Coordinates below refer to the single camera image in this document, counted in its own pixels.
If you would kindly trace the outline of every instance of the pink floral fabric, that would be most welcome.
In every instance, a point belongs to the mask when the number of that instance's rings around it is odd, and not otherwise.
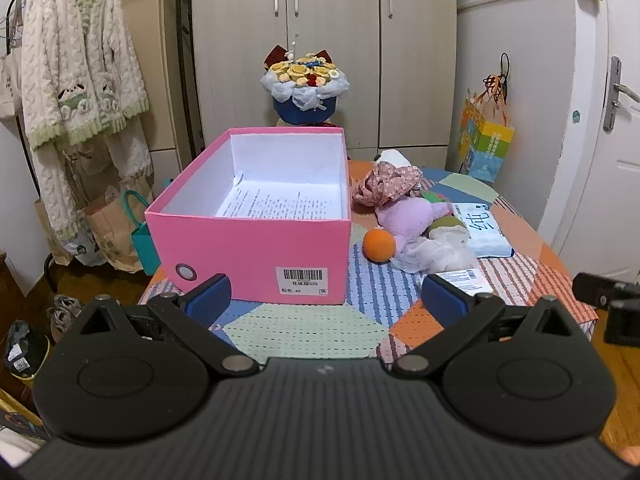
[[[422,179],[415,166],[396,168],[380,162],[353,190],[353,201],[366,206],[385,205],[409,193]]]

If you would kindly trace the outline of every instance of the blue gripper pad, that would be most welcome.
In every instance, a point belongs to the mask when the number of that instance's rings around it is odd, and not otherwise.
[[[231,281],[226,274],[216,274],[178,300],[184,313],[209,328],[231,304]]]
[[[422,304],[444,328],[458,322],[469,312],[473,298],[436,274],[422,280]]]

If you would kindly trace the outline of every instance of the hanging clothes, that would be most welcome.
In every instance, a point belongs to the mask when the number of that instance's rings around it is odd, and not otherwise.
[[[27,0],[22,80],[33,149],[119,132],[149,108],[120,0]]]
[[[129,124],[149,104],[121,1],[27,0],[21,79],[42,202],[64,244],[86,226],[63,150],[104,142],[121,179],[152,173],[140,122]]]

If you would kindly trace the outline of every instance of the shoe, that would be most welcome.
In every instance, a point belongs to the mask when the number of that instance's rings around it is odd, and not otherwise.
[[[53,306],[47,309],[47,316],[57,330],[66,332],[83,308],[84,305],[77,298],[56,294],[53,298]]]

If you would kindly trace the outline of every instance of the purple plush toy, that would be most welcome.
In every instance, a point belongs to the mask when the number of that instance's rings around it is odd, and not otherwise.
[[[396,254],[407,242],[417,240],[434,220],[451,213],[446,202],[431,203],[418,197],[403,196],[376,208],[378,223],[396,239]]]

